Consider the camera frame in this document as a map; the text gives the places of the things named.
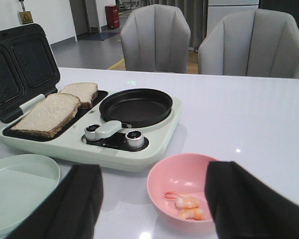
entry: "floor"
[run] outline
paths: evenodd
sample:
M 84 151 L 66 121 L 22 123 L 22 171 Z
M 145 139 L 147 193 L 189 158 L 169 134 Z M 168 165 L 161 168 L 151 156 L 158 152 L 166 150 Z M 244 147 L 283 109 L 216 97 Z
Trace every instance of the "floor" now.
M 111 30 L 104 26 L 102 32 L 121 32 L 129 14 L 136 8 L 134 5 L 132 9 L 128 8 L 119 13 L 119 28 Z M 78 41 L 70 39 L 51 45 L 59 67 L 125 70 L 120 34 L 103 41 L 81 38 L 79 37 L 80 40 Z M 187 66 L 188 74 L 197 74 L 197 62 L 197 53 L 190 51 Z

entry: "white table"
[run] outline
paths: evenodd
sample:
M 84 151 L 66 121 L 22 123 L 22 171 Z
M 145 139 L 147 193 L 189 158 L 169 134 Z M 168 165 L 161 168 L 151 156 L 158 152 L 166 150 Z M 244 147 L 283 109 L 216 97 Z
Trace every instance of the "white table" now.
M 299 205 L 299 80 L 60 68 L 58 89 L 92 81 L 100 90 L 162 90 L 183 102 L 164 157 L 195 152 L 236 161 Z M 0 159 L 23 154 L 0 141 Z M 55 159 L 62 177 L 73 164 Z M 102 168 L 104 200 L 98 239 L 216 239 L 176 231 L 157 217 L 146 190 L 148 171 Z

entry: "shrimp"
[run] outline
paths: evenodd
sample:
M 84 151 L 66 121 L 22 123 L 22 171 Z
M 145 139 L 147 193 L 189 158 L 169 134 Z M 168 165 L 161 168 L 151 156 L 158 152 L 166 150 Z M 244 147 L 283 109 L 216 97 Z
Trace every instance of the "shrimp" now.
M 182 194 L 177 192 L 164 193 L 165 198 L 176 199 L 176 206 L 178 208 L 197 208 L 198 201 L 189 194 Z
M 205 220 L 204 211 L 201 208 L 187 208 L 179 211 L 178 216 L 183 219 Z

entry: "yellow floor line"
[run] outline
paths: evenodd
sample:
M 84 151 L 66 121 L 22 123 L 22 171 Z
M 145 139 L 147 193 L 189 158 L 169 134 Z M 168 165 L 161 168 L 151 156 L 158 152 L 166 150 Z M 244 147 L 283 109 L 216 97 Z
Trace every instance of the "yellow floor line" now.
M 112 70 L 114 67 L 120 65 L 122 62 L 124 62 L 124 59 L 122 59 L 122 60 L 120 60 L 119 62 L 115 63 L 113 66 L 110 66 L 110 67 L 108 68 L 108 70 Z

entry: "bread slice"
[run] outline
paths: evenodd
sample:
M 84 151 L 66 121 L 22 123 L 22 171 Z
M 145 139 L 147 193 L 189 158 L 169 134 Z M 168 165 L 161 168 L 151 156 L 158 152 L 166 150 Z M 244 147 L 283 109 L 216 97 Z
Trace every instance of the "bread slice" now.
M 37 103 L 11 130 L 46 138 L 52 138 L 78 112 L 80 99 L 71 94 L 50 94 Z
M 92 82 L 73 83 L 64 87 L 60 93 L 69 93 L 80 98 L 81 109 L 91 109 L 98 96 L 98 85 Z

